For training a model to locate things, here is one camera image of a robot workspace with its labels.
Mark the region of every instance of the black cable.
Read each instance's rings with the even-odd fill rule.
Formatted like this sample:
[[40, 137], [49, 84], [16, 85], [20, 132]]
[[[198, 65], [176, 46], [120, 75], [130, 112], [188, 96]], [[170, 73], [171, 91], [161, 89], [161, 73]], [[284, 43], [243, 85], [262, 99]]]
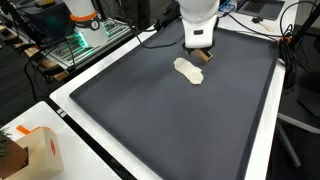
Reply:
[[[255, 33], [255, 32], [250, 32], [250, 31], [233, 31], [233, 32], [237, 32], [237, 33], [244, 33], [244, 34], [256, 34], [256, 35], [259, 35], [258, 33]], [[269, 38], [270, 40], [274, 41], [274, 42], [278, 42], [276, 39], [272, 38], [272, 37], [267, 37]]]
[[[107, 2], [106, 0], [102, 0], [102, 2], [104, 2], [104, 3], [107, 5], [107, 8], [108, 8], [108, 11], [109, 11], [109, 14], [110, 14], [110, 17], [111, 17], [112, 21], [113, 21], [115, 24], [119, 24], [119, 23], [117, 23], [117, 22], [114, 20], [114, 16], [113, 16], [112, 13], [111, 13], [110, 6], [109, 6], [108, 2]], [[147, 18], [144, 19], [143, 21], [141, 21], [141, 22], [139, 22], [138, 24], [136, 24], [136, 26], [139, 26], [139, 25], [143, 24], [144, 22], [146, 22], [147, 20], [150, 20], [150, 19], [152, 19], [152, 18], [157, 19], [156, 17], [147, 17]], [[153, 32], [153, 31], [155, 31], [155, 30], [156, 30], [156, 29], [144, 30], [143, 32]]]
[[102, 0], [102, 2], [104, 2], [104, 3], [107, 5], [107, 8], [108, 8], [108, 11], [109, 11], [111, 20], [112, 20], [115, 24], [117, 24], [117, 22], [113, 19], [113, 16], [112, 16], [112, 13], [111, 13], [111, 9], [110, 9], [109, 3], [108, 3], [106, 0]]
[[16, 33], [17, 33], [18, 40], [20, 42], [20, 45], [22, 45], [22, 40], [20, 39], [20, 33], [19, 33], [19, 30], [17, 27], [17, 23], [16, 23], [16, 20], [13, 18], [13, 16], [12, 16], [12, 20], [13, 20], [13, 26], [14, 26]]
[[38, 64], [36, 65], [35, 69], [34, 69], [34, 73], [33, 73], [33, 79], [34, 79], [34, 82], [36, 84], [36, 86], [38, 87], [38, 89], [40, 91], [42, 91], [43, 93], [46, 93], [44, 90], [42, 90], [42, 88], [40, 87], [40, 85], [38, 84], [38, 81], [37, 81], [37, 71], [39, 69], [39, 66], [40, 64], [42, 63], [42, 61], [52, 52], [54, 51], [61, 43], [58, 43], [56, 45], [54, 45], [54, 47], [52, 47], [52, 49], [50, 49], [49, 51], [47, 51], [47, 53], [39, 60]]
[[236, 18], [234, 18], [231, 14], [228, 14], [228, 16], [230, 16], [230, 17], [231, 17], [235, 22], [237, 22], [240, 26], [242, 26], [242, 27], [244, 27], [244, 28], [246, 28], [246, 29], [248, 29], [248, 30], [250, 30], [250, 31], [252, 31], [252, 32], [255, 32], [255, 33], [259, 34], [259, 35], [266, 36], [266, 37], [270, 37], [270, 38], [271, 38], [271, 37], [282, 37], [281, 35], [264, 34], [264, 33], [258, 32], [258, 31], [256, 31], [256, 30], [253, 30], [253, 29], [249, 28], [248, 26], [242, 24], [242, 23], [239, 22]]
[[295, 5], [298, 5], [298, 4], [303, 4], [303, 3], [307, 3], [307, 4], [312, 4], [313, 6], [317, 6], [315, 3], [311, 2], [311, 1], [300, 1], [300, 2], [297, 2], [297, 3], [293, 3], [291, 4], [290, 6], [288, 6], [282, 13], [281, 17], [280, 17], [280, 31], [281, 31], [281, 34], [282, 34], [282, 37], [285, 36], [284, 32], [283, 32], [283, 28], [282, 28], [282, 19], [283, 19], [283, 16], [284, 14], [287, 12], [287, 10], [289, 8], [291, 8], [292, 6], [295, 6]]
[[65, 35], [64, 35], [63, 38], [61, 38], [61, 39], [59, 39], [59, 40], [56, 40], [56, 41], [53, 41], [53, 42], [46, 42], [46, 43], [48, 43], [48, 44], [56, 44], [56, 43], [60, 43], [60, 42], [62, 42], [62, 41], [67, 41], [66, 37], [67, 37], [67, 34], [68, 34], [68, 32], [69, 32], [69, 30], [70, 30], [71, 27], [72, 27], [72, 26], [71, 26], [71, 22], [69, 22], [69, 23], [68, 23], [67, 31], [66, 31], [66, 33], [65, 33]]
[[236, 6], [233, 5], [233, 4], [231, 4], [231, 5], [229, 5], [229, 6], [231, 6], [232, 9], [231, 9], [230, 11], [228, 11], [228, 12], [224, 12], [224, 11], [220, 11], [220, 10], [219, 10], [220, 12], [224, 12], [221, 17], [218, 17], [219, 19], [220, 19], [220, 18], [223, 18], [223, 17], [226, 17], [227, 15], [229, 15], [229, 14], [236, 8]]
[[35, 101], [36, 103], [38, 102], [38, 99], [37, 99], [37, 96], [36, 96], [36, 91], [35, 91], [35, 89], [34, 89], [33, 82], [32, 82], [32, 80], [31, 80], [31, 77], [30, 77], [29, 73], [28, 73], [27, 67], [28, 67], [28, 64], [30, 63], [31, 59], [32, 59], [33, 57], [35, 57], [35, 56], [40, 55], [41, 51], [42, 51], [42, 50], [40, 50], [40, 51], [38, 51], [37, 53], [33, 54], [33, 55], [27, 60], [27, 62], [26, 62], [25, 65], [24, 65], [24, 68], [23, 68], [24, 73], [25, 73], [25, 75], [27, 76], [27, 79], [28, 79], [28, 81], [29, 81], [29, 83], [30, 83], [30, 86], [31, 86], [33, 99], [34, 99], [34, 101]]
[[124, 13], [124, 10], [123, 10], [123, 7], [120, 6], [121, 8], [121, 14], [123, 15], [126, 23], [128, 24], [130, 30], [131, 30], [131, 33], [138, 39], [139, 43], [141, 44], [142, 47], [146, 48], [146, 49], [158, 49], [158, 48], [166, 48], [166, 47], [170, 47], [170, 46], [174, 46], [176, 45], [177, 43], [179, 43], [183, 38], [184, 38], [184, 35], [180, 38], [178, 38], [175, 42], [173, 43], [170, 43], [170, 44], [164, 44], [164, 45], [157, 45], [157, 46], [146, 46], [145, 44], [142, 43], [142, 41], [140, 40], [139, 36], [136, 34], [136, 32], [133, 30], [133, 27], [131, 26], [130, 22], [128, 21], [127, 19], [127, 16], [126, 14]]
[[[309, 13], [309, 16], [311, 16], [314, 8], [315, 8], [315, 6], [312, 6], [312, 8], [311, 8], [311, 10], [310, 10], [310, 13]], [[294, 51], [299, 50], [299, 48], [301, 47], [301, 45], [302, 45], [302, 43], [303, 43], [303, 41], [304, 41], [305, 36], [306, 36], [306, 35], [304, 34], [304, 35], [301, 37], [301, 41], [302, 41], [302, 42], [299, 44], [299, 46], [298, 46]]]
[[286, 74], [284, 79], [285, 93], [290, 93], [294, 90], [294, 85], [295, 85], [296, 76], [297, 76], [297, 64], [299, 64], [299, 66], [301, 66], [302, 69], [307, 73], [309, 73], [309, 70], [310, 70], [308, 59], [305, 58], [305, 60], [307, 61], [306, 63], [308, 65], [308, 68], [306, 68], [303, 65], [303, 63], [301, 63], [298, 60], [298, 58], [295, 56], [292, 49], [289, 47], [290, 41], [288, 41], [288, 38], [291, 38], [292, 36], [294, 36], [293, 25], [290, 24], [285, 31], [283, 31], [283, 27], [282, 27], [283, 17], [284, 17], [284, 14], [287, 12], [287, 10], [295, 5], [303, 4], [303, 3], [312, 4], [313, 6], [316, 6], [315, 3], [310, 1], [301, 1], [297, 3], [293, 3], [283, 11], [280, 17], [280, 31], [281, 31], [282, 39], [280, 39], [279, 41], [279, 54], [280, 54], [280, 58], [285, 62], [285, 68], [286, 68]]
[[67, 46], [68, 46], [68, 48], [70, 50], [71, 56], [72, 56], [73, 72], [74, 72], [74, 76], [76, 77], [77, 76], [77, 69], [76, 69], [76, 62], [74, 60], [74, 55], [73, 55], [73, 52], [72, 52], [72, 49], [71, 49], [69, 43], [67, 41], [65, 41], [65, 43], [67, 44]]

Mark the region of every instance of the black work surface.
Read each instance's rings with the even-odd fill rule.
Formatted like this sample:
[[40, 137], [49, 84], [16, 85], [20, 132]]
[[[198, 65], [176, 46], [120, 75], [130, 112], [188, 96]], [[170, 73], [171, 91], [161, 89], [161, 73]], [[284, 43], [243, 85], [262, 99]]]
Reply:
[[[180, 20], [145, 44], [183, 35]], [[243, 179], [277, 60], [272, 42], [218, 29], [204, 64], [181, 44], [136, 47], [70, 96], [164, 179]], [[203, 71], [192, 85], [175, 71], [184, 57]]]

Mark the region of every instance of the floor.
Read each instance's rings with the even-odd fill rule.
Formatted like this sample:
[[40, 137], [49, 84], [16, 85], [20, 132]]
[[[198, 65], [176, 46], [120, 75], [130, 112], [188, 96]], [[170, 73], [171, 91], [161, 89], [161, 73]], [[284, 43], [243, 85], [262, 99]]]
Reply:
[[[112, 15], [117, 15], [117, 8], [115, 6], [115, 3], [112, 3], [114, 1], [108, 2], [110, 2], [109, 5], [111, 7]], [[151, 16], [159, 16], [162, 12], [162, 9], [164, 9], [169, 2], [170, 0], [151, 0]], [[299, 6], [296, 23], [302, 24], [306, 14], [308, 14], [309, 11], [310, 10], [305, 9], [305, 7]], [[318, 54], [312, 47], [313, 41], [314, 39], [306, 37], [303, 44], [310, 61], [311, 69], [314, 72], [320, 72], [320, 54]], [[299, 58], [303, 58], [302, 51], [297, 52], [296, 55]], [[26, 58], [21, 55], [17, 55], [9, 47], [3, 47], [2, 49], [0, 49], [0, 57], [1, 126], [30, 108], [35, 104], [35, 102], [31, 96], [30, 85], [23, 73], [23, 66], [26, 62]], [[37, 90], [38, 97], [40, 100], [44, 100], [47, 102], [50, 102], [48, 95], [65, 83], [57, 81], [46, 83], [39, 75], [37, 76], [37, 79], [40, 86], [44, 90], [44, 92]], [[267, 179], [320, 179], [320, 136], [308, 133], [289, 124], [283, 124], [283, 126], [303, 166], [300, 169], [295, 169], [292, 166], [289, 156], [286, 154], [278, 137], [274, 136]]]

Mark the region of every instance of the white table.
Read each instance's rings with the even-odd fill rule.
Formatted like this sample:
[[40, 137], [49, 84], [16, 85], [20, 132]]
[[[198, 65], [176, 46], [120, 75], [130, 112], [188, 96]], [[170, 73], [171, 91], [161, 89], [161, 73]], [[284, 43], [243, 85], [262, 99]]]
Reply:
[[[297, 0], [286, 1], [284, 8], [290, 4], [297, 2]], [[286, 28], [288, 24], [294, 24], [297, 7], [290, 9], [284, 16], [283, 27]], [[252, 17], [237, 13], [232, 15], [243, 24], [255, 29], [259, 32], [268, 33], [263, 27], [251, 22]], [[265, 23], [275, 29], [273, 34], [280, 35], [279, 19], [277, 21], [265, 20]], [[240, 25], [236, 24], [230, 17], [225, 17], [220, 20], [220, 28], [247, 31]], [[145, 32], [139, 35], [140, 39], [144, 41], [155, 32]], [[74, 103], [69, 95], [79, 86], [87, 82], [96, 74], [104, 70], [113, 62], [117, 61], [122, 55], [128, 53], [134, 47], [139, 45], [137, 39], [132, 39], [127, 44], [123, 45], [112, 54], [108, 55], [97, 64], [78, 75], [72, 81], [62, 86], [60, 89], [50, 95], [50, 98], [57, 103], [71, 118], [73, 118], [82, 128], [84, 128], [100, 145], [108, 151], [115, 159], [117, 159], [130, 173], [132, 173], [139, 180], [160, 179], [151, 169], [143, 164], [137, 157], [122, 146], [114, 137], [112, 137], [106, 130], [104, 130], [98, 123], [96, 123], [89, 115], [87, 115], [79, 106]], [[284, 69], [277, 65], [271, 84], [264, 110], [258, 127], [256, 139], [253, 145], [247, 173], [247, 180], [265, 179], [268, 161], [272, 146], [272, 139], [276, 124], [277, 112], [280, 103], [280, 96], [284, 80]]]
[[57, 134], [64, 171], [52, 180], [121, 179], [45, 102], [36, 104], [4, 126], [13, 140], [24, 136], [16, 130], [19, 125], [29, 130], [46, 126]]

